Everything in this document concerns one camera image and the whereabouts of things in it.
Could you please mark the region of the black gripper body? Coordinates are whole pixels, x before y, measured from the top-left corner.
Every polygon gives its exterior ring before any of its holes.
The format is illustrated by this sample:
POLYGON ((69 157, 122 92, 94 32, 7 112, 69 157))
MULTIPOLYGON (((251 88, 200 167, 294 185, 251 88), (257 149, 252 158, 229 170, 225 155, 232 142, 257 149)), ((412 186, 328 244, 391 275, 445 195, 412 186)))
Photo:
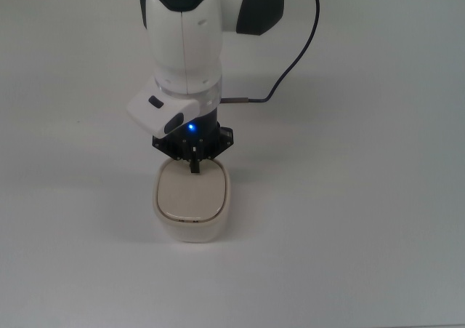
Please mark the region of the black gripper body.
POLYGON ((207 135, 212 132, 216 127, 219 127, 217 121, 217 110, 213 110, 205 116, 198 117, 182 124, 176 129, 172 127, 173 131, 168 133, 168 135, 171 135, 172 137, 183 137, 188 140, 192 140, 193 142, 197 142, 203 135, 207 135))

